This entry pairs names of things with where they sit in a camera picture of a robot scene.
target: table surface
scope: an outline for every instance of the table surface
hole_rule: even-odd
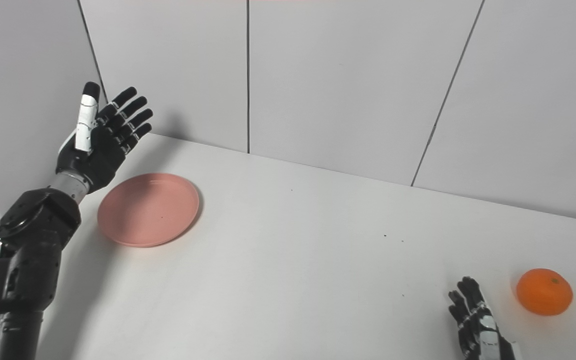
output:
[[[199,218],[178,239],[104,239],[123,180],[183,176]],[[525,360],[576,359],[576,219],[150,134],[80,205],[38,360],[461,359],[447,292],[480,282]],[[528,269],[560,272],[564,314],[515,300]]]

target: white wall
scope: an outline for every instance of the white wall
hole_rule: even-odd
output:
[[[251,153],[409,185],[481,3],[251,1]]]
[[[103,84],[135,86],[153,132],[248,147],[246,0],[82,0]]]
[[[576,217],[576,2],[485,3],[415,186]]]
[[[0,0],[0,213],[54,175],[87,81],[99,77],[77,0]]]
[[[107,93],[137,86],[156,133],[406,185],[482,4],[82,2]],[[1,211],[96,79],[76,0],[0,0]],[[576,217],[576,4],[484,3],[414,185]]]

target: robotic arm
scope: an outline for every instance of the robotic arm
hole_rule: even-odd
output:
[[[101,111],[99,85],[84,87],[77,127],[62,145],[56,175],[26,191],[0,221],[0,360],[33,360],[44,310],[57,289],[62,250],[82,222],[78,204],[112,181],[152,129],[143,96],[130,87]]]

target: pink plate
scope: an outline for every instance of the pink plate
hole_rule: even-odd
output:
[[[199,194],[190,181],[171,173],[145,173],[106,194],[96,219],[108,239],[148,248],[181,235],[198,210]]]

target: panel seam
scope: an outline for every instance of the panel seam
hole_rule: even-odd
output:
[[[250,0],[246,0],[246,136],[250,153]]]
[[[97,55],[95,54],[95,48],[92,45],[92,39],[90,38],[90,32],[88,28],[88,23],[86,23],[86,16],[84,16],[84,9],[82,7],[82,0],[77,0],[77,5],[79,6],[79,13],[81,14],[81,20],[84,23],[84,29],[86,30],[86,37],[88,45],[90,47],[90,52],[92,53],[92,59],[94,61],[94,68],[96,69],[96,75],[99,77],[99,83],[101,86],[101,91],[103,92],[103,97],[106,103],[108,100],[108,95],[106,94],[106,87],[104,86],[104,80],[101,78],[101,71],[99,70],[99,62],[97,61]]]
[[[446,105],[446,100],[448,100],[448,96],[450,95],[450,91],[453,89],[453,84],[455,83],[455,78],[457,77],[457,73],[459,72],[459,68],[462,66],[462,60],[464,60],[464,54],[466,54],[466,50],[468,49],[468,45],[471,42],[471,38],[473,37],[473,32],[475,31],[475,27],[477,26],[477,22],[480,19],[480,14],[482,14],[482,9],[486,0],[482,0],[481,4],[479,5],[479,9],[477,10],[477,15],[475,16],[475,20],[472,23],[472,27],[470,28],[470,32],[468,33],[468,37],[466,38],[466,43],[463,46],[463,50],[461,51],[461,55],[459,56],[459,61],[457,61],[457,66],[452,73],[452,78],[450,78],[450,83],[448,84],[448,89],[446,90],[446,94],[443,96],[443,101],[441,101],[441,107],[439,107],[439,112],[437,113],[437,117],[434,119],[434,125],[432,125],[432,130],[430,130],[430,135],[428,136],[428,141],[425,143],[425,148],[423,148],[423,153],[421,154],[421,159],[419,159],[419,164],[416,166],[416,171],[414,172],[414,176],[412,178],[412,182],[410,183],[411,187],[415,186],[415,182],[419,175],[419,170],[421,169],[421,165],[426,158],[426,153],[428,152],[428,148],[430,143],[433,141],[433,137],[435,136],[435,130],[437,130],[437,124],[439,123],[439,118],[442,116],[442,112],[444,111],[444,107]]]

